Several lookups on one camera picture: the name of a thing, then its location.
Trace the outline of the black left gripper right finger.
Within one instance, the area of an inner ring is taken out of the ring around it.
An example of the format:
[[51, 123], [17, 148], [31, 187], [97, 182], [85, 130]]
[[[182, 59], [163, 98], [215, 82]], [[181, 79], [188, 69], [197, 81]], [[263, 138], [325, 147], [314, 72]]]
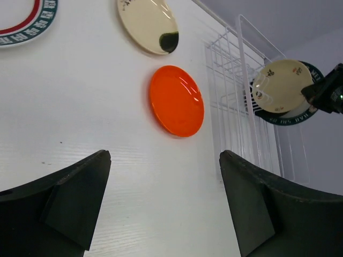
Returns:
[[342, 196], [286, 180], [230, 150], [219, 162], [242, 256], [342, 256]]

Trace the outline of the white plate green lettered rim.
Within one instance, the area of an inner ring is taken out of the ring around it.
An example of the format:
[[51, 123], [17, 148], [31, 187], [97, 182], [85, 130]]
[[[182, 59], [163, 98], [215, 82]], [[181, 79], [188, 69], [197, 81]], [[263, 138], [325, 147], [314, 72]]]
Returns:
[[[301, 61], [301, 63], [303, 63], [310, 71], [313, 83], [324, 79], [322, 72], [314, 65], [304, 61]], [[273, 125], [291, 126], [309, 119], [317, 112], [317, 110], [318, 109], [311, 106], [307, 101], [304, 101], [301, 106], [289, 112], [275, 114], [259, 108], [255, 111], [255, 115]]]

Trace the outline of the cream plate with black patch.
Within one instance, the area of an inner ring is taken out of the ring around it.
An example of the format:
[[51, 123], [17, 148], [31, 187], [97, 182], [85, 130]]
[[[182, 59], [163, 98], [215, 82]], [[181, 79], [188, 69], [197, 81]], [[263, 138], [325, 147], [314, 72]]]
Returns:
[[143, 49], [156, 55], [175, 51], [179, 31], [166, 1], [117, 1], [117, 9], [124, 28]]

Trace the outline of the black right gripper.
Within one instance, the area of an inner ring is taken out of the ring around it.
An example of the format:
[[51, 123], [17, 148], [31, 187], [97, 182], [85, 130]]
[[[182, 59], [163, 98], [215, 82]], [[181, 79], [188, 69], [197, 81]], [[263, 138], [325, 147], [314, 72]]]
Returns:
[[326, 77], [306, 86], [301, 94], [313, 107], [318, 107], [318, 94], [324, 86], [322, 110], [342, 114], [342, 63], [339, 63]]

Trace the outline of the large green red rimmed plate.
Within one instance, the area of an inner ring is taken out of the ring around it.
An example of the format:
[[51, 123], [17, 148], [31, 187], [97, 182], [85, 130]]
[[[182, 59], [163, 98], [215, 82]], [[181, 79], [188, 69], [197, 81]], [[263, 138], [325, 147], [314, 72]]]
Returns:
[[1, 1], [1, 48], [27, 43], [53, 23], [58, 0]]

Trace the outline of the cream plate with small motifs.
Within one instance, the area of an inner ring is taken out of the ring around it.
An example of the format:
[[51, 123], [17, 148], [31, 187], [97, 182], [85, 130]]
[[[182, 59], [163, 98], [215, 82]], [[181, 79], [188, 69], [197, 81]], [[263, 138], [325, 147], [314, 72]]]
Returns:
[[289, 112], [305, 101], [301, 90], [311, 84], [311, 73], [302, 62], [278, 60], [266, 65], [254, 78], [252, 96], [258, 106], [267, 112]]

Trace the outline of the orange plate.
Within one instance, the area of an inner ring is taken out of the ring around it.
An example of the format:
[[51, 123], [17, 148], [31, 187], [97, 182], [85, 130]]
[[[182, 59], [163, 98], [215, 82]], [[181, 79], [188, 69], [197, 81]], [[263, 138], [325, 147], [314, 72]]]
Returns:
[[204, 120], [204, 101], [200, 89], [183, 69], [166, 65], [152, 75], [148, 99], [158, 123], [177, 137], [191, 137]]

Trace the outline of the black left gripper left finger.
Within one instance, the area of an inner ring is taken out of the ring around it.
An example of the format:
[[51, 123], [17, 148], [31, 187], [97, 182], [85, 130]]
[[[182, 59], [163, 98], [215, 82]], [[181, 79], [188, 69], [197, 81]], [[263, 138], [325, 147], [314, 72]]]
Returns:
[[100, 150], [1, 192], [1, 256], [83, 256], [90, 250], [111, 166]]

